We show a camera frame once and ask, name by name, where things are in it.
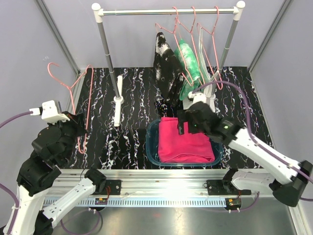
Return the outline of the black white patterned trousers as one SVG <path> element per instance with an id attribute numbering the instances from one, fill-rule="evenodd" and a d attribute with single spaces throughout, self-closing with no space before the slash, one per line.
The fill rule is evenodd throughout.
<path id="1" fill-rule="evenodd" d="M 156 35 L 154 78 L 165 101 L 175 107 L 184 82 L 182 66 L 162 32 Z"/>

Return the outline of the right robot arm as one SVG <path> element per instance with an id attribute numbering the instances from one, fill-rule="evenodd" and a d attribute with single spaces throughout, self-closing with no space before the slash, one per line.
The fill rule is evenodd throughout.
<path id="1" fill-rule="evenodd" d="M 178 132 L 185 133 L 184 124 L 191 134 L 203 133 L 210 140 L 222 143 L 257 162 L 267 172 L 252 173 L 230 169 L 222 179 L 223 191 L 250 190 L 272 193 L 275 199 L 295 207 L 313 170 L 312 163 L 298 162 L 279 153 L 256 138 L 248 128 L 228 117 L 219 117 L 208 104 L 196 102 L 187 110 L 177 112 Z"/>

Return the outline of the magenta pink trousers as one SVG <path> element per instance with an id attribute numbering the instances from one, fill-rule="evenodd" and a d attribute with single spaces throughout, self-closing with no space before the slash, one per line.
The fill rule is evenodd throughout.
<path id="1" fill-rule="evenodd" d="M 159 123 L 158 156 L 162 163 L 208 164 L 215 161 L 212 145 L 203 133 L 180 135 L 178 118 L 162 117 Z"/>

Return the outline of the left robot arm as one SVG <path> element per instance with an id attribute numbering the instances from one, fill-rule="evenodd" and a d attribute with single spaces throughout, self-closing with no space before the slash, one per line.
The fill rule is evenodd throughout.
<path id="1" fill-rule="evenodd" d="M 14 200 L 9 221 L 0 229 L 2 235 L 50 235 L 82 199 L 102 194 L 106 189 L 106 176 L 91 168 L 73 189 L 43 207 L 49 189 L 61 175 L 60 167 L 68 163 L 72 155 L 76 139 L 87 132 L 82 113 L 62 112 L 53 117 L 55 123 L 48 122 L 32 142 L 33 151 L 17 176 L 17 192 L 1 185 Z"/>

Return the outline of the green white tie-dye trousers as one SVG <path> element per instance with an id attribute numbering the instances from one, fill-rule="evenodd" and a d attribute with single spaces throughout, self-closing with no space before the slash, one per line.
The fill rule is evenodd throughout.
<path id="1" fill-rule="evenodd" d="M 179 40 L 179 47 L 174 53 L 183 69 L 180 76 L 182 87 L 179 94 L 179 99 L 183 101 L 190 92 L 200 86 L 201 73 L 191 47 L 183 39 Z"/>

